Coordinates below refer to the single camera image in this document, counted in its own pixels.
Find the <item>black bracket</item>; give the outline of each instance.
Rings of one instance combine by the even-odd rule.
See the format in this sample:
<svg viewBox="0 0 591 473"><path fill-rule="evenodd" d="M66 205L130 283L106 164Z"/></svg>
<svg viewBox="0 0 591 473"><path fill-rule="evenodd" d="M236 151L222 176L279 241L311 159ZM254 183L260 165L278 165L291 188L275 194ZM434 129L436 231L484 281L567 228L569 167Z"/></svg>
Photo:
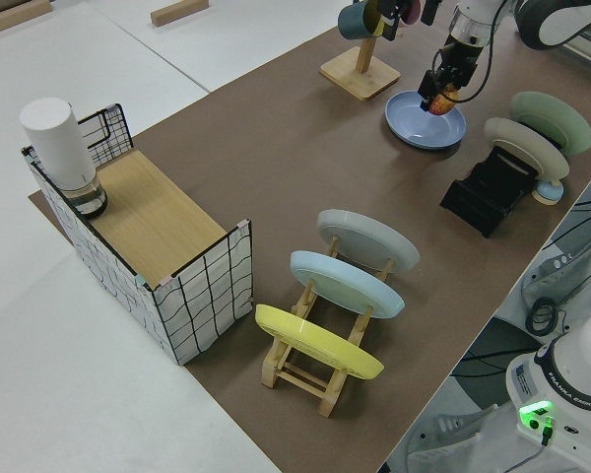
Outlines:
<svg viewBox="0 0 591 473"><path fill-rule="evenodd" d="M536 182L537 171L495 146L464 180L454 180L440 205L488 238Z"/></svg>

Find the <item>plate stand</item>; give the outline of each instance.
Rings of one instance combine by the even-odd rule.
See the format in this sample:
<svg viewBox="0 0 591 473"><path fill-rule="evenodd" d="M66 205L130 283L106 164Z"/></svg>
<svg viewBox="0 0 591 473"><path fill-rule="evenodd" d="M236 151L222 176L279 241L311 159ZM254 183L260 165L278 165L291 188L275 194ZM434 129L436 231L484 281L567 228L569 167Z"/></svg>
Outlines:
<svg viewBox="0 0 591 473"><path fill-rule="evenodd" d="M327 254L331 257L337 257L336 246L339 239L333 236L330 247ZM376 277L380 281L385 281L389 272L392 270L394 264L393 260L389 260L385 268L376 274ZM308 315L313 308L313 304L317 299L317 295L312 291L313 283L310 282L304 288L302 295L300 296L297 303L292 307L291 313L300 318L307 319ZM358 315L355 325L351 330L351 334L348 337L348 341L356 346L359 346L361 339L367 325L370 321L373 308L370 306L367 308L365 313ZM289 354L291 353L292 347L287 343L274 338L274 343L269 350L269 353L265 356L263 361L262 369L262 383L267 387L274 387L279 377L295 384L296 386L310 392L311 394L320 398L320 403L317 408L317 412L324 416L329 417L331 411L335 407L337 400L344 387L344 382L348 377L348 373L343 370L334 370L331 378L328 382L314 376L310 372L298 368L294 364L288 361Z"/></svg>
<svg viewBox="0 0 591 473"><path fill-rule="evenodd" d="M375 45L376 37L367 37L361 47L353 47L323 64L320 73L360 101L371 99L401 77L400 72L372 57Z"/></svg>

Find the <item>brown table mat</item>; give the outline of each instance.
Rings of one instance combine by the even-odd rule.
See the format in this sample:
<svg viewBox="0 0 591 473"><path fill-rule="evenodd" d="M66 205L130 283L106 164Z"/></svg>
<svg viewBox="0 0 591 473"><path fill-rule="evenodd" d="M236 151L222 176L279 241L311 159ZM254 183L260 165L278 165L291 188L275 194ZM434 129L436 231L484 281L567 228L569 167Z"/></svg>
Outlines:
<svg viewBox="0 0 591 473"><path fill-rule="evenodd" d="M372 381L349 378L330 419L317 414L317 398L286 382L274 390L261 385L271 338L253 314L187 364L283 471L375 472L591 178L589 150L571 159L556 206L528 196L490 239L439 207L451 181L486 158L484 123L507 117L517 92L554 95L591 123L591 67L561 51L526 48L506 20L486 89L459 106L468 125L461 144L429 152L398 140L385 104L420 83L446 38L447 8L431 29L416 25L394 42L378 41L374 55L399 69L401 80L371 101L357 101L319 74L321 64L354 45L331 30L135 137L223 227L252 220L258 303L289 309L296 302L302 287L290 273L290 254L325 249L315 226L323 209L366 214L421 252L413 271L388 279L406 309L373 320L362 342L385 370ZM481 81L486 56L463 97ZM310 319L345 334L354 321L322 300Z"/></svg>

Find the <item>wooden block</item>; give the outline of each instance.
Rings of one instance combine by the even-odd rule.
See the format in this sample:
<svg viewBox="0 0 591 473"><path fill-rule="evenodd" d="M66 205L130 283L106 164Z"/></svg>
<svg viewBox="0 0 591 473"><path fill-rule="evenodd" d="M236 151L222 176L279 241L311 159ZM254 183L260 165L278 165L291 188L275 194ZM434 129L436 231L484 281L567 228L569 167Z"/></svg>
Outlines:
<svg viewBox="0 0 591 473"><path fill-rule="evenodd" d="M138 150L98 178L108 203L92 225L152 288L226 234Z"/></svg>
<svg viewBox="0 0 591 473"><path fill-rule="evenodd" d="M157 27L187 17L208 8L208 0L182 0L155 12L151 12L151 23Z"/></svg>
<svg viewBox="0 0 591 473"><path fill-rule="evenodd" d="M320 73L350 92L360 101L367 101L399 80L401 74L372 57L365 72L357 70L360 49L354 47L331 59L320 68Z"/></svg>
<svg viewBox="0 0 591 473"><path fill-rule="evenodd" d="M32 0L0 12L0 32L52 11L49 0Z"/></svg>

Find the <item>light blue plate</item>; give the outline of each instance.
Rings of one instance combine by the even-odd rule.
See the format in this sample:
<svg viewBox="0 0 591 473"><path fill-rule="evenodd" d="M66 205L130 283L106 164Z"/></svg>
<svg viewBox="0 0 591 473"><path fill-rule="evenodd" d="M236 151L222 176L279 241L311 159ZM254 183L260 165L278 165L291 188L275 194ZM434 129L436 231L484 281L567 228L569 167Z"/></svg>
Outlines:
<svg viewBox="0 0 591 473"><path fill-rule="evenodd" d="M405 91L392 97L385 106L385 118L392 132L417 148L440 150L458 143L466 133L464 115L453 108L443 115L421 109L421 96Z"/></svg>
<svg viewBox="0 0 591 473"><path fill-rule="evenodd" d="M392 288L365 271L325 254L294 251L292 273L322 298L356 313L372 306L374 318L392 318L403 310L405 302Z"/></svg>

